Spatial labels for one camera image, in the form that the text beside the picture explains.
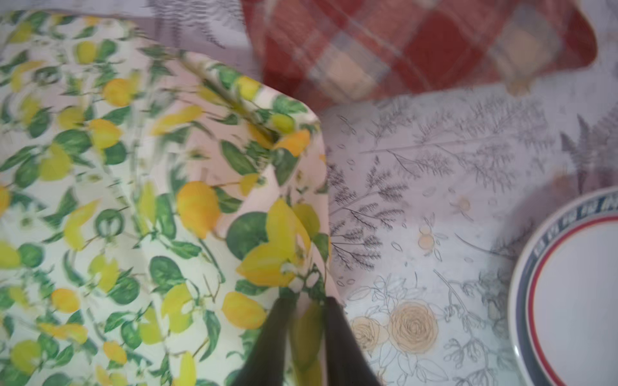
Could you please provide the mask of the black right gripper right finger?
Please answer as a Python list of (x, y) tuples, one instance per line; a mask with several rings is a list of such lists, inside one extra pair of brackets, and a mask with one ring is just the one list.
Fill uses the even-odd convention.
[(331, 386), (379, 386), (378, 378), (365, 360), (339, 302), (328, 297), (324, 303), (324, 333), (328, 384)]

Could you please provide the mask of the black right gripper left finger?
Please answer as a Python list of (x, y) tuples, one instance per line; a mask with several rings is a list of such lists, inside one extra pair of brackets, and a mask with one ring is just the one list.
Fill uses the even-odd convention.
[(280, 298), (275, 302), (233, 386), (283, 385), (286, 334), (295, 309), (296, 301), (291, 298)]

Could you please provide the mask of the lemon print skirt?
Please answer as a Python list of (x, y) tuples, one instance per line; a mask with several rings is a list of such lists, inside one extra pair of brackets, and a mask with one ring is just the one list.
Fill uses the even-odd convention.
[(280, 298), (328, 382), (327, 165), (301, 101), (132, 22), (1, 17), (1, 382), (232, 385)]

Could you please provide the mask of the red plaid skirt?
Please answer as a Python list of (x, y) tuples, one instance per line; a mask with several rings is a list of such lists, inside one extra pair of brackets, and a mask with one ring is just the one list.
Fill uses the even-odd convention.
[(589, 66), (573, 1), (244, 1), (266, 85), (311, 109)]

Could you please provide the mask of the pink plate with teal rim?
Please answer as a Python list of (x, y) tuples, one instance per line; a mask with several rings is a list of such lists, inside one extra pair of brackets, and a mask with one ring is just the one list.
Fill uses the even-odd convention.
[(564, 205), (513, 271), (508, 325), (526, 385), (617, 383), (617, 189)]

